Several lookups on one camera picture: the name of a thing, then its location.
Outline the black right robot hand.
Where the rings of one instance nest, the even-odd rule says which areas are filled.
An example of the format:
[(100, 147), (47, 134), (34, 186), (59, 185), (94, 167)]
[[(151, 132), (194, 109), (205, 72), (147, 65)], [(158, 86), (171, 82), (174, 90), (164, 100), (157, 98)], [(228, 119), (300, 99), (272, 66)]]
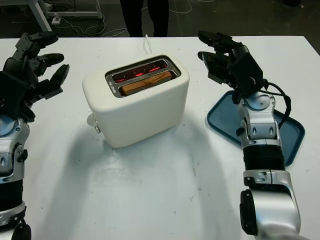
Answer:
[(197, 54), (211, 80), (227, 84), (245, 98), (257, 91), (253, 57), (245, 45), (219, 32), (202, 30), (198, 32), (198, 38), (214, 49), (214, 52), (199, 51)]

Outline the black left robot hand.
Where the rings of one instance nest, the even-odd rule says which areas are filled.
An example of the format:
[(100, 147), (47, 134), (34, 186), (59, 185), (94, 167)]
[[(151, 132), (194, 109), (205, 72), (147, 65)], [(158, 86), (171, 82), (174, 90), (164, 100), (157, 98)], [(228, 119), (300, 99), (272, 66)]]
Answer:
[(36, 115), (31, 107), (41, 99), (50, 99), (62, 93), (62, 84), (70, 70), (63, 64), (51, 79), (39, 80), (47, 68), (64, 60), (61, 53), (40, 55), (41, 49), (58, 41), (53, 31), (24, 33), (14, 54), (9, 57), (0, 72), (0, 113), (13, 120), (34, 122)]

